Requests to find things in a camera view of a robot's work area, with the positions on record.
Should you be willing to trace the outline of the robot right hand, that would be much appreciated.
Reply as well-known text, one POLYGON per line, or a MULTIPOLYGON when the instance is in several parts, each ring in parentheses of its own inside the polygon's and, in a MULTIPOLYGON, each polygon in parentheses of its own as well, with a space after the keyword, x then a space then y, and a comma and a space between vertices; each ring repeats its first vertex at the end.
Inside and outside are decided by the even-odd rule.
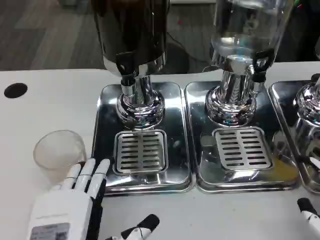
POLYGON ((306 198, 299 198, 297 200, 297 205, 300 210, 301 215, 306 220, 309 228, 315 234, 317 239, 320 239, 320 215, 313 207, 311 201, 306 198))

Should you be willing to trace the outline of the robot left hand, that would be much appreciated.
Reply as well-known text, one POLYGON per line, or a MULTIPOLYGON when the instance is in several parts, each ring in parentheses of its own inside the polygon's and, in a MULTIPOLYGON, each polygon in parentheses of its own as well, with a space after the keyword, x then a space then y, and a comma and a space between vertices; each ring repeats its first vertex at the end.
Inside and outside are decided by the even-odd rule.
POLYGON ((30 214, 28 240, 96 240, 103 215, 110 160, 73 165, 64 180, 39 195, 30 214))

